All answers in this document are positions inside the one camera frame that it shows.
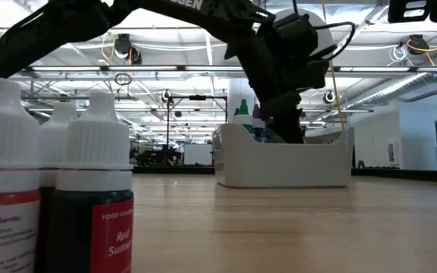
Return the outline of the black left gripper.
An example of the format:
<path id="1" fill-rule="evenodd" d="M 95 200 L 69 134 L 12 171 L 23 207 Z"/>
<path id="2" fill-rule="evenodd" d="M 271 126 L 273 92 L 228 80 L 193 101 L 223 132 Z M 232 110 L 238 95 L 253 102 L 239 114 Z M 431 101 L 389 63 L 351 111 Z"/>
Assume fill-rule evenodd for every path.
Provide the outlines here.
<path id="1" fill-rule="evenodd" d="M 225 58 L 238 58 L 261 118 L 271 118 L 269 128 L 286 143 L 303 143 L 300 93 L 325 86 L 331 45 L 315 52 L 320 30 L 309 22 L 266 22 L 257 31 L 250 23 L 224 25 Z"/>

